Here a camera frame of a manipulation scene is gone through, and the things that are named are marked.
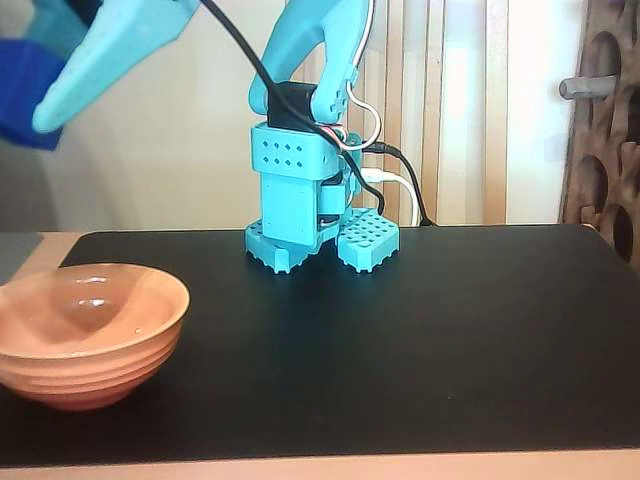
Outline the cyan gripper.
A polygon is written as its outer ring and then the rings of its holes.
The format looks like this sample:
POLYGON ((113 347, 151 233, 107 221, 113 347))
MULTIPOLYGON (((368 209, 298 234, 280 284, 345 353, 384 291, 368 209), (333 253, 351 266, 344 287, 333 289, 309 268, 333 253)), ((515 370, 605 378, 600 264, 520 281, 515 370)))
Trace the cyan gripper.
POLYGON ((177 39, 193 16, 192 1, 104 1, 95 18, 93 0, 32 4, 28 39, 57 56, 71 55, 34 110, 32 127, 39 133, 62 127, 135 65, 177 39))

